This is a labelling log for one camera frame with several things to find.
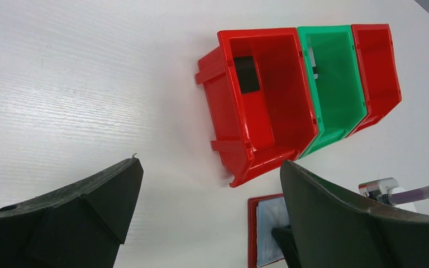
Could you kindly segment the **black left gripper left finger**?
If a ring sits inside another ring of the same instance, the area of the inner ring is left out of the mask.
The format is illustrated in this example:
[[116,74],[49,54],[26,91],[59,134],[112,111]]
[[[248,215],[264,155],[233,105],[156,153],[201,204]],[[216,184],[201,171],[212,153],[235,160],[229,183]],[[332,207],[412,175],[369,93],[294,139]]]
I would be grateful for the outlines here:
[[113,267],[143,174],[132,157],[0,208],[0,267]]

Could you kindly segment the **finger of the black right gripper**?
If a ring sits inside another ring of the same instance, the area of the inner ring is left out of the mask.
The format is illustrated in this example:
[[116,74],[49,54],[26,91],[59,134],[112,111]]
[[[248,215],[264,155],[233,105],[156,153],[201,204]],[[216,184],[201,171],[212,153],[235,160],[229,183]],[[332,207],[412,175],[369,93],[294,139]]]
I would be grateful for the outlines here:
[[291,226],[275,227],[271,234],[280,248],[288,268],[301,268]]

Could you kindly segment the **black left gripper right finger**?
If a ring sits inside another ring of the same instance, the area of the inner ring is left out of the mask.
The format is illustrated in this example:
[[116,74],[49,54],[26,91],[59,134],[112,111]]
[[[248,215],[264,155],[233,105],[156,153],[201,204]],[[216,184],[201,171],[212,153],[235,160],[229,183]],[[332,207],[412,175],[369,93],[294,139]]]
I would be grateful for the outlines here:
[[289,160],[280,181],[302,267],[429,267],[429,215],[366,198]]

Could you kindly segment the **red leather card holder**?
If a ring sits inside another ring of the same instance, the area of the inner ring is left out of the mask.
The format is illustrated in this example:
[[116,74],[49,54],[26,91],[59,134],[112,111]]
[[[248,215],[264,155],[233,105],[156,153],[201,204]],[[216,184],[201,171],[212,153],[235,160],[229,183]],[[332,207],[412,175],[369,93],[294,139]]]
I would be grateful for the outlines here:
[[255,267],[255,250],[257,249],[257,245],[255,242],[256,239],[256,208],[258,202],[261,200],[281,197],[283,194],[273,194],[273,195],[265,195],[262,197],[254,197],[250,198],[247,201],[247,218],[248,218],[248,243],[247,243],[247,266]]

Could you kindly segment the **red plastic bin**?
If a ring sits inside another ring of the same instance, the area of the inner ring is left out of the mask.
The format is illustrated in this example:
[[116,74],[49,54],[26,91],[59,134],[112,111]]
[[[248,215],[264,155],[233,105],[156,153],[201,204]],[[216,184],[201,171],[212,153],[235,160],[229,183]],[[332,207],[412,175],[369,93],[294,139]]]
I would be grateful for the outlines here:
[[351,30],[367,114],[348,137],[377,124],[402,101],[389,25],[352,24]]
[[[235,188],[297,160],[318,135],[296,28],[221,30],[218,46],[198,60],[196,83],[206,94],[212,150]],[[260,90],[242,94],[234,58],[254,58]]]

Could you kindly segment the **grey card with stripe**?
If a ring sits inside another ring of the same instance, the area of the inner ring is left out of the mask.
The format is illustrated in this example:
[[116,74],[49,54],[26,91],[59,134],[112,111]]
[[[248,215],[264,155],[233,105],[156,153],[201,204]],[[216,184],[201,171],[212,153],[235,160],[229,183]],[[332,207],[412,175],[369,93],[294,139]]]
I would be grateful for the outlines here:
[[311,46],[308,47],[308,54],[309,54],[309,59],[310,59],[310,62],[311,62],[313,77],[316,80],[316,79],[318,79],[318,71],[317,71],[316,60],[315,60],[315,57],[314,57],[313,47],[311,47]]

